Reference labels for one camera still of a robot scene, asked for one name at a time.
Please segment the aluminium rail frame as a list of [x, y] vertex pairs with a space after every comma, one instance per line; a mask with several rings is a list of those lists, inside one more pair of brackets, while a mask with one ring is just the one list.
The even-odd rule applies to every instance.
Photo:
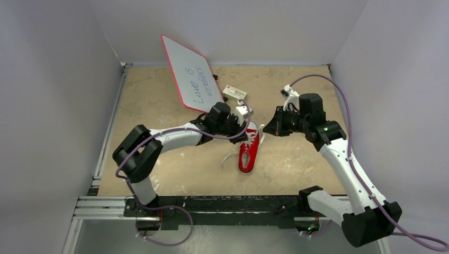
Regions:
[[[83, 227], [90, 221], [113, 221], [113, 220], [122, 220], [122, 221], [134, 221], [137, 224], [138, 234], [137, 238], [148, 241], [149, 235], [151, 233], [155, 233], [161, 231], [160, 225], [156, 223], [155, 220], [137, 220], [135, 218], [125, 217], [124, 216], [124, 208], [125, 208], [125, 199], [133, 198], [132, 196], [99, 196], [98, 190], [101, 186], [101, 182], [103, 180], [104, 174], [104, 165], [106, 163], [105, 155], [101, 155], [101, 163], [98, 166], [93, 183], [87, 196], [79, 197], [73, 220], [71, 223], [70, 234], [67, 238], [64, 247], [64, 253], [76, 253], [81, 249], [82, 242], [80, 240], [80, 236], [83, 230]], [[186, 225], [188, 226], [188, 234], [192, 235], [194, 229], [198, 226], [194, 226], [193, 224]], [[209, 228], [211, 226], [219, 226], [219, 225], [199, 225]], [[313, 238], [319, 237], [324, 233], [328, 232], [329, 229], [334, 226], [334, 224], [328, 218], [327, 224], [317, 231], [298, 231], [296, 229], [280, 229], [276, 226], [264, 226], [264, 227], [272, 227], [277, 230], [284, 230], [295, 233], [299, 238], [303, 240], [312, 240]]]

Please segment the pink framed whiteboard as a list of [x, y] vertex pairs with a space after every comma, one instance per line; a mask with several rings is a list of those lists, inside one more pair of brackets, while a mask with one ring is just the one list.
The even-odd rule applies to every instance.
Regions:
[[184, 107], [207, 113], [217, 102], [223, 103], [207, 59], [164, 34], [160, 38]]

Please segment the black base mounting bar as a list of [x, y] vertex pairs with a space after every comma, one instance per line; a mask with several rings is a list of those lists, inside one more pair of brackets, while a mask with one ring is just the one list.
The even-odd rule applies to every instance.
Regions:
[[295, 195], [269, 196], [159, 196], [152, 210], [126, 198], [124, 216], [155, 220], [162, 230], [180, 225], [276, 226], [317, 231], [328, 218], [299, 206]]

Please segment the small white green box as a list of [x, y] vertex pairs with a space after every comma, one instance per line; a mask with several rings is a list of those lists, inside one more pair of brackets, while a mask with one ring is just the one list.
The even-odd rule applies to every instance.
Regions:
[[243, 90], [237, 89], [232, 86], [226, 86], [222, 91], [223, 97], [229, 101], [238, 102], [241, 99], [245, 99], [247, 93]]

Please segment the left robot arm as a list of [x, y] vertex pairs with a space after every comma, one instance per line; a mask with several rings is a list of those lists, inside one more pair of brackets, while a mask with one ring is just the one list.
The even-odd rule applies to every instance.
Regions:
[[112, 154], [117, 165], [116, 176], [123, 179], [144, 216], [152, 216], [158, 209], [158, 195], [150, 174], [161, 154], [183, 147], [203, 145], [213, 139], [236, 144], [248, 140], [252, 108], [240, 100], [234, 111], [224, 102], [215, 103], [207, 113], [184, 125], [168, 129], [148, 129], [135, 126]]

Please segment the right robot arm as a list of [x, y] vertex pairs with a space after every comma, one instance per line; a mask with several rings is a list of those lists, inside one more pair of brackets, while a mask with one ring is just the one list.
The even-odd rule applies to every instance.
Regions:
[[318, 212], [338, 224], [353, 247], [393, 234], [402, 215], [397, 202], [390, 203], [351, 156], [349, 139], [336, 121], [328, 121], [322, 98], [316, 93], [288, 95], [277, 106], [272, 120], [263, 132], [286, 137], [303, 133], [306, 139], [329, 163], [343, 186], [348, 201], [339, 200], [319, 186], [299, 191], [297, 208], [303, 215]]

